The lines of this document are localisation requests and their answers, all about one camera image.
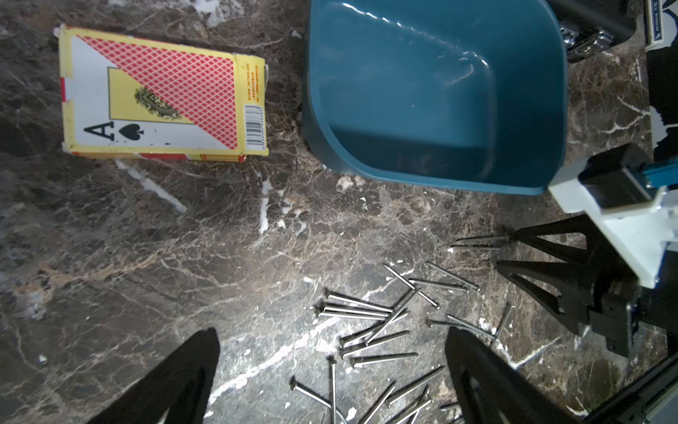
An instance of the black device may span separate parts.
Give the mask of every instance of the black device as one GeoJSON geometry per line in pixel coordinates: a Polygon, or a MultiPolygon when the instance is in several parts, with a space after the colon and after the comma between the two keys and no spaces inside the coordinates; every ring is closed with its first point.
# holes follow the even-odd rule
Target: black device
{"type": "Polygon", "coordinates": [[[495,268],[528,293],[570,332],[582,336],[586,326],[605,337],[607,349],[627,358],[640,346],[643,323],[678,338],[678,252],[667,250],[654,289],[642,288],[635,274],[587,215],[527,227],[511,239],[563,262],[497,261],[495,268]],[[580,233],[586,248],[550,242],[543,235],[580,233]],[[527,280],[556,288],[556,296],[527,280]]]}
{"type": "Polygon", "coordinates": [[[601,209],[638,204],[657,194],[642,172],[652,162],[640,147],[628,143],[590,157],[578,180],[601,209]]]}
{"type": "Polygon", "coordinates": [[[629,0],[546,0],[561,25],[567,61],[579,62],[623,43],[636,30],[629,0]]]}
{"type": "MultiPolygon", "coordinates": [[[[475,336],[450,328],[445,344],[465,424],[575,424],[475,336]]],[[[604,402],[583,423],[669,424],[678,410],[678,351],[604,402]]]]}
{"type": "Polygon", "coordinates": [[[196,332],[87,424],[202,423],[219,350],[214,328],[196,332]]]}

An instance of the marble countertop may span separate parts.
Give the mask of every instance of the marble countertop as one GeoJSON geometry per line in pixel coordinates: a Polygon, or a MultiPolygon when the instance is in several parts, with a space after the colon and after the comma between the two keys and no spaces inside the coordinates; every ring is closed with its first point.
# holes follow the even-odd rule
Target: marble countertop
{"type": "MultiPolygon", "coordinates": [[[[427,290],[394,329],[411,333],[404,367],[338,366],[338,402],[360,417],[388,385],[443,363],[445,313],[485,328],[507,301],[497,352],[552,401],[585,415],[666,354],[650,329],[629,360],[602,337],[575,337],[494,272],[495,252],[447,252],[455,237],[563,218],[548,194],[494,195],[341,176],[300,133],[308,2],[181,0],[0,5],[0,421],[81,423],[197,330],[213,326],[221,356],[206,423],[321,423],[322,406],[290,392],[295,376],[328,393],[326,357],[369,323],[317,319],[324,288],[393,304],[406,291],[382,263],[439,279],[435,261],[480,293],[427,290]],[[268,157],[245,163],[92,161],[60,151],[60,22],[266,59],[268,157]],[[144,190],[126,169],[180,205],[144,190]]],[[[567,162],[627,142],[650,148],[643,35],[569,68],[567,162]]],[[[538,258],[510,246],[501,258],[538,258]]],[[[396,347],[375,348],[375,354],[396,347]]],[[[449,375],[431,385],[455,399],[449,375]]],[[[385,420],[393,413],[382,411],[385,420]]],[[[453,416],[432,408],[421,422],[453,416]]]]}

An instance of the red diamond pattern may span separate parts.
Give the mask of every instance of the red diamond pattern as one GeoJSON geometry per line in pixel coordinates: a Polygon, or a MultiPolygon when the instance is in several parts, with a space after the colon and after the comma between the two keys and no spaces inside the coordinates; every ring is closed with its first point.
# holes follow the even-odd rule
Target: red diamond pattern
{"type": "Polygon", "coordinates": [[[80,38],[226,147],[237,147],[231,59],[80,38]]]}

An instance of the pile of nails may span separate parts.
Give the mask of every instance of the pile of nails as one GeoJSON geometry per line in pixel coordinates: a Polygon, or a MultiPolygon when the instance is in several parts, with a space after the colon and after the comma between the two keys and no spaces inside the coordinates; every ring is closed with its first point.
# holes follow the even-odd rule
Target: pile of nails
{"type": "MultiPolygon", "coordinates": [[[[474,238],[471,238],[471,239],[481,239],[483,241],[489,240],[489,239],[504,240],[505,237],[504,236],[502,236],[502,237],[474,237],[474,238]]],[[[465,283],[467,286],[474,287],[476,291],[480,291],[480,287],[476,286],[474,283],[471,283],[470,281],[466,280],[465,278],[460,277],[460,276],[458,276],[454,273],[451,273],[447,269],[439,267],[435,263],[432,263],[432,262],[426,262],[426,263],[428,265],[436,268],[438,271],[441,271],[441,272],[445,273],[446,275],[453,277],[460,282],[465,283]]],[[[414,282],[414,283],[423,284],[422,280],[412,279],[410,281],[414,282]]],[[[499,323],[499,326],[497,327],[497,331],[495,331],[494,333],[488,332],[488,331],[486,331],[486,330],[484,330],[484,329],[482,329],[478,326],[474,326],[473,324],[468,323],[464,320],[461,320],[460,318],[457,318],[456,316],[450,315],[450,314],[447,314],[447,318],[449,318],[452,322],[435,321],[435,320],[430,320],[430,319],[427,318],[426,319],[426,325],[429,328],[432,328],[434,326],[455,327],[455,328],[458,328],[458,329],[463,330],[463,331],[468,331],[468,332],[472,332],[474,334],[477,334],[479,336],[487,337],[490,340],[490,349],[494,349],[494,347],[499,342],[499,336],[500,336],[501,332],[504,330],[504,328],[506,327],[506,325],[509,322],[509,318],[511,317],[511,311],[513,310],[513,308],[514,308],[514,306],[512,304],[510,304],[510,303],[506,304],[506,308],[504,309],[504,313],[502,314],[501,322],[499,323]]]]}
{"type": "MultiPolygon", "coordinates": [[[[325,291],[325,302],[320,306],[315,308],[315,313],[317,317],[340,317],[346,319],[354,320],[373,320],[378,321],[374,326],[367,328],[356,334],[350,336],[342,337],[340,339],[340,350],[339,355],[342,359],[350,358],[351,366],[354,368],[360,368],[364,366],[369,366],[372,364],[378,364],[382,362],[392,362],[396,360],[402,360],[406,358],[415,358],[419,356],[416,352],[411,353],[393,353],[389,355],[378,355],[378,356],[361,356],[357,357],[357,354],[363,353],[372,347],[383,345],[390,341],[400,339],[401,337],[406,336],[410,332],[408,330],[390,334],[388,336],[378,337],[384,332],[387,326],[402,320],[408,315],[407,305],[409,305],[415,298],[423,298],[426,302],[430,303],[435,309],[440,309],[439,304],[430,298],[428,295],[423,293],[421,286],[430,286],[434,288],[442,288],[449,292],[453,293],[468,293],[469,288],[474,291],[480,291],[478,285],[468,281],[466,278],[463,278],[447,269],[444,269],[435,263],[426,262],[428,265],[437,269],[438,271],[443,272],[448,277],[454,278],[457,282],[463,284],[463,286],[457,286],[454,284],[444,283],[444,282],[432,282],[428,280],[420,279],[405,279],[401,274],[397,273],[391,266],[384,264],[384,267],[392,273],[399,281],[403,282],[406,286],[410,288],[410,291],[406,294],[402,301],[400,301],[394,307],[386,307],[382,305],[377,305],[371,302],[363,301],[361,299],[339,294],[332,292],[330,290],[325,291]],[[342,303],[329,303],[330,301],[342,302],[342,303]]],[[[468,330],[467,327],[462,324],[455,324],[460,328],[468,330]]],[[[292,379],[290,383],[290,388],[292,391],[298,391],[311,399],[314,399],[316,402],[324,405],[326,408],[331,410],[330,413],[330,422],[335,424],[337,418],[343,423],[346,423],[346,415],[339,411],[336,408],[336,365],[337,362],[334,357],[329,358],[330,364],[330,400],[324,399],[318,393],[309,389],[308,387],[303,386],[296,379],[292,379]]],[[[415,420],[420,414],[421,410],[429,407],[433,404],[433,399],[429,394],[427,383],[438,377],[445,370],[444,366],[440,366],[430,373],[416,379],[400,390],[395,390],[396,381],[393,381],[387,388],[384,393],[376,400],[372,407],[365,413],[363,418],[360,420],[359,424],[367,424],[370,419],[377,413],[379,408],[383,404],[388,404],[390,407],[395,402],[400,399],[403,399],[410,393],[414,393],[417,388],[426,385],[421,396],[418,398],[414,404],[408,406],[405,410],[402,410],[400,413],[396,414],[391,420],[388,421],[388,424],[403,424],[409,420],[409,424],[414,424],[415,420]]],[[[456,409],[458,404],[448,404],[442,406],[443,411],[449,411],[456,409]]]]}

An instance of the barcode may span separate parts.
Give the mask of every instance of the barcode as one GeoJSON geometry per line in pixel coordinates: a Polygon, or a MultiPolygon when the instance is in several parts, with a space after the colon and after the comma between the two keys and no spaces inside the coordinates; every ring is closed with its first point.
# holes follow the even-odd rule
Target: barcode
{"type": "Polygon", "coordinates": [[[256,104],[245,105],[245,148],[252,150],[266,149],[264,109],[256,104]]]}

